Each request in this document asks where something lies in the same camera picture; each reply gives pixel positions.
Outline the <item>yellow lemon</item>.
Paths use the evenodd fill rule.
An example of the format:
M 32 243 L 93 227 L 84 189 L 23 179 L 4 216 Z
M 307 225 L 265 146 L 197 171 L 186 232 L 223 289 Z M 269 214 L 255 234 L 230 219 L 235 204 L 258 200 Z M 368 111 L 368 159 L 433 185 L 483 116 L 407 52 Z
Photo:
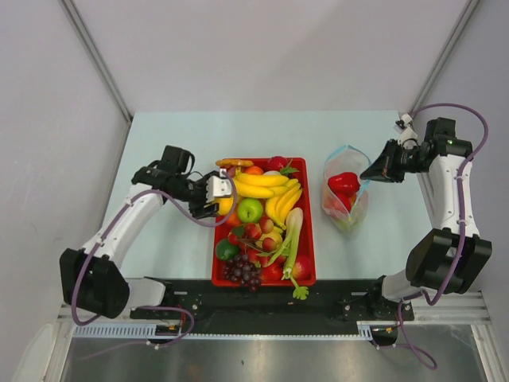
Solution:
M 219 197 L 216 198 L 216 203 L 219 206 L 218 214 L 220 216 L 226 216 L 234 206 L 233 197 Z

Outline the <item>green apple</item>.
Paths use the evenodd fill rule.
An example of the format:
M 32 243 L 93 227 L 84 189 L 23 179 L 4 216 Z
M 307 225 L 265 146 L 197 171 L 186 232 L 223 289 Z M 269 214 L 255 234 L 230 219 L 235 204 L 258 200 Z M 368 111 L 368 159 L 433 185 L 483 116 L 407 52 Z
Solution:
M 263 206 L 260 200 L 245 198 L 239 202 L 237 214 L 243 223 L 258 223 L 263 214 Z

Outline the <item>red bell pepper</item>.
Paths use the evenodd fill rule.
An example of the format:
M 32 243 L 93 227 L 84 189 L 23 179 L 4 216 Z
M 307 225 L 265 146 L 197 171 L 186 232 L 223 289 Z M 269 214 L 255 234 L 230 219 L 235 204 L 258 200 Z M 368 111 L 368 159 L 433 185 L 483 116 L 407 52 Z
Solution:
M 348 196 L 357 194 L 360 190 L 359 178 L 356 173 L 343 172 L 328 179 L 328 187 L 335 194 L 345 193 Z

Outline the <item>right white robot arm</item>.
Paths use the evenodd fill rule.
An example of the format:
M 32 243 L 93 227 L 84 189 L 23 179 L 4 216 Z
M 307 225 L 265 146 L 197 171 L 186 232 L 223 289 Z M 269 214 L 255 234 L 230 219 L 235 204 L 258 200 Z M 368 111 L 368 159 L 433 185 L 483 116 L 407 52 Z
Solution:
M 434 305 L 444 294 L 465 293 L 492 255 L 492 243 L 481 238 L 472 211 L 472 144 L 457 137 L 452 119 L 430 120 L 422 140 L 410 115 L 397 125 L 400 137 L 389 140 L 360 177 L 401 183 L 406 174 L 418 174 L 432 228 L 410 251 L 405 269 L 383 276 L 381 291 L 368 297 L 367 311 L 376 319 L 392 314 L 395 302 L 424 296 Z

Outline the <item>clear zip top bag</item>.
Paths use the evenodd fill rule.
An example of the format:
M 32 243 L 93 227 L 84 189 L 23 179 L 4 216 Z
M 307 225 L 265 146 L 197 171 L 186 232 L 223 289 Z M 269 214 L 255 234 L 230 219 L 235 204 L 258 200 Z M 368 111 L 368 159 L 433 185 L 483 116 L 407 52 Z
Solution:
M 340 147 L 325 160 L 321 207 L 345 236 L 355 235 L 367 215 L 370 182 L 361 180 L 360 174 L 370 164 L 370 158 L 351 145 Z

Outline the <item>purple grape bunch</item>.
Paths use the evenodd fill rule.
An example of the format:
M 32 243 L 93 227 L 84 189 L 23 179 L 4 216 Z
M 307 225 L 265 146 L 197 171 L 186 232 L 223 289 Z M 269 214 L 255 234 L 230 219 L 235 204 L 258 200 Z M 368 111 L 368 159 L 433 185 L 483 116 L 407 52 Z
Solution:
M 261 268 L 250 261 L 247 253 L 229 259 L 223 268 L 223 276 L 226 280 L 237 283 L 241 287 L 247 287 L 253 293 L 261 286 L 261 275 Z

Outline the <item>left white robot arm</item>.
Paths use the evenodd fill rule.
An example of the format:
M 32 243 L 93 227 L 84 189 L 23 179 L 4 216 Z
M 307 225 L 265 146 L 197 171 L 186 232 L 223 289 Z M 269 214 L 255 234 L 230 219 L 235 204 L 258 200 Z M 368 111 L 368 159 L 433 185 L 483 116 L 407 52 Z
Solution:
M 233 195 L 233 183 L 226 170 L 214 170 L 191 179 L 194 155 L 182 148 L 166 146 L 160 159 L 141 167 L 132 177 L 128 194 L 117 213 L 78 249 L 66 249 L 60 256 L 60 279 L 65 303 L 79 326 L 92 322 L 79 317 L 85 310 L 93 319 L 116 318 L 125 309 L 149 308 L 167 318 L 176 299 L 164 282 L 126 279 L 120 267 L 146 223 L 166 203 L 175 205 L 190 220 L 214 228 L 219 212 L 217 198 Z

